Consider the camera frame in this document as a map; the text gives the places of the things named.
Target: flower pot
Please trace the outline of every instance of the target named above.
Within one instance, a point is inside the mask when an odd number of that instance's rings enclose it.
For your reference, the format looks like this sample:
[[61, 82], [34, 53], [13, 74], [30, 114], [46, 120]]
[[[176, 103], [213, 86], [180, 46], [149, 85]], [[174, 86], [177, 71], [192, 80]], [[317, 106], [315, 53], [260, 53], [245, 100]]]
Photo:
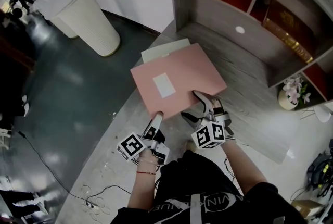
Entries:
[[297, 104], [295, 104], [295, 105], [293, 103], [289, 102], [288, 97], [286, 96], [286, 92], [284, 90], [281, 90], [279, 92], [278, 100], [279, 100], [280, 106], [282, 106], [286, 110], [292, 110], [298, 105], [298, 101], [297, 101]]

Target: floor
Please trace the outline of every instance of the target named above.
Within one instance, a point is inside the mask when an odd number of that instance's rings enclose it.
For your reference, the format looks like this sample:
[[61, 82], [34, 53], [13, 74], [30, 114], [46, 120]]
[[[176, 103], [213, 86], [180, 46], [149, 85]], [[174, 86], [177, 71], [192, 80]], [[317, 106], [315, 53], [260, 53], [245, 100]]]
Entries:
[[[268, 181], [279, 188], [280, 194], [290, 201], [292, 193], [305, 185], [308, 166], [319, 153], [326, 150], [333, 134], [333, 119], [320, 123], [314, 115], [302, 119], [302, 112], [279, 108], [276, 90], [263, 89], [265, 75], [260, 63], [253, 59], [251, 64], [242, 64], [239, 57], [245, 53], [241, 52], [236, 54], [239, 59], [237, 62], [236, 57], [229, 55], [230, 49], [237, 45], [217, 38], [208, 29], [196, 26], [193, 31], [183, 30], [181, 34], [175, 34], [170, 28], [157, 38], [152, 47], [183, 36], [200, 43], [226, 81], [228, 88], [220, 97], [230, 113], [233, 121], [231, 128], [240, 147], [262, 170]], [[208, 38], [215, 43], [205, 41]], [[215, 47], [225, 51], [219, 58], [216, 57]], [[149, 121], [140, 94], [135, 90], [101, 138], [71, 192], [88, 198], [110, 185], [118, 185], [130, 192], [136, 168], [133, 163], [126, 163], [122, 159], [116, 144], [131, 132], [140, 134]], [[177, 115], [164, 121], [161, 131], [166, 137], [165, 144], [171, 149], [169, 160], [177, 159], [182, 154], [181, 148], [185, 141], [190, 139], [190, 126]], [[217, 147], [198, 153], [216, 162], [227, 174], [222, 149]], [[109, 188], [92, 198], [98, 209], [87, 209], [81, 200], [68, 196], [56, 223], [107, 224], [116, 216], [119, 208], [127, 205], [128, 200], [129, 195], [117, 187]]]
[[[107, 17], [122, 39], [119, 50], [107, 58], [39, 17], [28, 26], [37, 64], [24, 87], [30, 111], [25, 118], [15, 119], [15, 130], [26, 134], [68, 189], [134, 91], [130, 68], [157, 36], [112, 15]], [[10, 150], [3, 151], [0, 160], [1, 188], [40, 192], [49, 215], [35, 217], [54, 223], [67, 193], [29, 144], [15, 133]]]

